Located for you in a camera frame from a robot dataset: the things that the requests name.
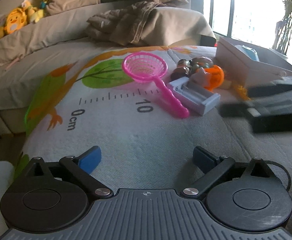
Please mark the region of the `printed ruler play mat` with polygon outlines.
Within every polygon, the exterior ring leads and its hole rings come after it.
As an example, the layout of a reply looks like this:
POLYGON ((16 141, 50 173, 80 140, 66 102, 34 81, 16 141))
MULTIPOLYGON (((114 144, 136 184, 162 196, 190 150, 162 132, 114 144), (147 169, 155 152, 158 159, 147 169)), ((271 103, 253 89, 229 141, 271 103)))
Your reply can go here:
MULTIPOLYGON (((194 148, 201 146, 239 162, 264 159, 292 198, 292 133, 253 134, 246 120, 223 118, 217 109, 177 118, 155 85, 130 80, 120 61, 110 59, 123 82, 109 88, 96 81, 85 86, 94 65, 76 65, 79 80, 55 107, 62 122, 51 124, 51 115, 29 121, 21 167, 32 157, 58 161, 99 146, 102 161, 92 175, 112 190, 181 191, 203 175, 192 162, 194 148)), ((292 215, 286 228, 292 232, 292 215)))

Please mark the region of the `orange toy cup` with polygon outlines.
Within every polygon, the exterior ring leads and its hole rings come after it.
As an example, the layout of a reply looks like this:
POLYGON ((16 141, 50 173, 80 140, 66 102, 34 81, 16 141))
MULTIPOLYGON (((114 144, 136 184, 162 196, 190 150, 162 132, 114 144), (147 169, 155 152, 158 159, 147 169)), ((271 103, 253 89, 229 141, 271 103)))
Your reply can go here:
POLYGON ((212 91, 222 85, 224 81, 224 71, 217 65, 206 68, 205 72, 208 73, 208 84, 204 86, 205 89, 212 91))

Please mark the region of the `pale grey toy figure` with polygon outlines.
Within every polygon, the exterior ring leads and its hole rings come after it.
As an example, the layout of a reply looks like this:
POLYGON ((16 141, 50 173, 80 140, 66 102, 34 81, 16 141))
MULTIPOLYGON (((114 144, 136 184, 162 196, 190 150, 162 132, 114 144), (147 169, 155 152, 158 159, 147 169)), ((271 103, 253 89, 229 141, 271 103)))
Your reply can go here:
POLYGON ((190 81, 202 87, 208 87, 211 77, 211 73, 206 72, 204 68, 200 67, 194 74, 191 75, 190 81))

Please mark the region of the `pink teal toy figure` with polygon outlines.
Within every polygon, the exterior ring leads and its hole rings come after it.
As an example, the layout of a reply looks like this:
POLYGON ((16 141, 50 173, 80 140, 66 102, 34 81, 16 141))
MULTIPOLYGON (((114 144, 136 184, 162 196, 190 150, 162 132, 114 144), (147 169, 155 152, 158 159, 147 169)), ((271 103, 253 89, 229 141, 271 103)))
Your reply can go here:
POLYGON ((211 68, 214 65, 214 62, 208 57, 201 56, 191 59, 191 65, 202 68, 211 68))

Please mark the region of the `white grey rectangular toy box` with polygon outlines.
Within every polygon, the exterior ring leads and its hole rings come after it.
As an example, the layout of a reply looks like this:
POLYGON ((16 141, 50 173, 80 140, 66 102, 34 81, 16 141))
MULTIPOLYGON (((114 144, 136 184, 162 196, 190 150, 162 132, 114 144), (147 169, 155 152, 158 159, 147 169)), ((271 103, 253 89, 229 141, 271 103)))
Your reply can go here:
POLYGON ((200 116, 207 114, 220 102, 220 94, 210 92, 200 85, 192 82, 187 77, 171 81, 167 87, 174 96, 188 109, 200 116))

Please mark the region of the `blue packet in box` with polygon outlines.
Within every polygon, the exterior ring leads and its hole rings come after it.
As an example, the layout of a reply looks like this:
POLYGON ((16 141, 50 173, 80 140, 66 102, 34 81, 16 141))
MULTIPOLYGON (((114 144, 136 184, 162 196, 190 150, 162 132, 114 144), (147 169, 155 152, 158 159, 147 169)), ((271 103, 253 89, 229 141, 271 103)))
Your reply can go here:
POLYGON ((235 45, 235 47, 244 53, 247 57, 249 57, 253 61, 259 61, 258 53, 255 49, 247 47, 245 45, 235 45))

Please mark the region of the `pink toy net scoop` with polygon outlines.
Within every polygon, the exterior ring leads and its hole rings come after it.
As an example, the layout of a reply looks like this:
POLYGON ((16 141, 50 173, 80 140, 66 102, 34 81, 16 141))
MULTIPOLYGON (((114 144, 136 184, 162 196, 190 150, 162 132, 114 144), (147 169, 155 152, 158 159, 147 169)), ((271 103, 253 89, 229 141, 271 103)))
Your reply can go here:
POLYGON ((123 60, 122 70, 136 82, 153 82, 179 118, 189 117, 189 110, 182 105, 162 80, 168 71, 168 65, 164 59, 147 52, 131 53, 123 60))

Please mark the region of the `brown crumpled blanket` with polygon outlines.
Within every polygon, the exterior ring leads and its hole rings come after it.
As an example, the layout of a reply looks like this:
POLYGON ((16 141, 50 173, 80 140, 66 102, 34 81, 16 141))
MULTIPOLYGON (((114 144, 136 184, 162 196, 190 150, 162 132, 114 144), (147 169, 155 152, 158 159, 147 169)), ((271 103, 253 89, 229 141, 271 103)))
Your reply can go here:
POLYGON ((188 4, 187 0, 142 0, 122 9, 94 14, 87 20, 86 33, 93 40, 137 45, 154 9, 182 8, 188 4))

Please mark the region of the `pink cardboard storage box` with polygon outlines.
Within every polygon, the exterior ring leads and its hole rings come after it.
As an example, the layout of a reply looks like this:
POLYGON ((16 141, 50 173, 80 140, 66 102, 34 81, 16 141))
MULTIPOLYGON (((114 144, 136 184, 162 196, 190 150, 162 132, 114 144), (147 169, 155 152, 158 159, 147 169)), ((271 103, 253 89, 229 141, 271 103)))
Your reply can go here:
POLYGON ((218 41, 215 58, 232 80, 245 88, 292 76, 292 65, 273 51, 228 37, 218 41), (258 60, 247 56, 240 46, 255 50, 258 60))

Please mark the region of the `dark brown toy figure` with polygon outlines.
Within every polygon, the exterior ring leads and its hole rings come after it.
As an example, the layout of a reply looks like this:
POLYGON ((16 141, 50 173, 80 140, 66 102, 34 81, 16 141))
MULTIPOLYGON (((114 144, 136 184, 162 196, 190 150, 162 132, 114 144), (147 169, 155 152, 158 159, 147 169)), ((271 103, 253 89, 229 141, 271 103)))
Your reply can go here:
POLYGON ((191 61, 180 59, 177 63, 176 68, 170 75, 171 81, 177 80, 182 77, 189 77, 192 65, 191 61))

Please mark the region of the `yellow duck plush toy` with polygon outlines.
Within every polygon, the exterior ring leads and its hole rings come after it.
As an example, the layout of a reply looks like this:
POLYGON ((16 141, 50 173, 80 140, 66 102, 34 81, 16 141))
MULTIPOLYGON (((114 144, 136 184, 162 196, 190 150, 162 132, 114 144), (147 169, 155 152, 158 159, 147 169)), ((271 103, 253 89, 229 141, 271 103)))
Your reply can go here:
POLYGON ((0 15, 0 38, 21 29, 28 24, 25 9, 17 7, 8 15, 0 15))

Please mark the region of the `beige bed sheet cover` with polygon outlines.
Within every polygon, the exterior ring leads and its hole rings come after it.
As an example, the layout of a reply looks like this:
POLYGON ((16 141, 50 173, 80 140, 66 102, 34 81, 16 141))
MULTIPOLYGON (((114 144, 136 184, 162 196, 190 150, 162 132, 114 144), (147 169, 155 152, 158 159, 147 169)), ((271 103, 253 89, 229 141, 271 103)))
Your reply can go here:
MULTIPOLYGON (((0 67, 60 42, 88 36, 87 20, 94 14, 119 8, 119 3, 81 7, 31 23, 0 39, 0 67)), ((214 44, 215 36, 203 14, 183 8, 154 9, 143 29, 140 43, 126 46, 166 46, 183 40, 204 37, 214 44)))

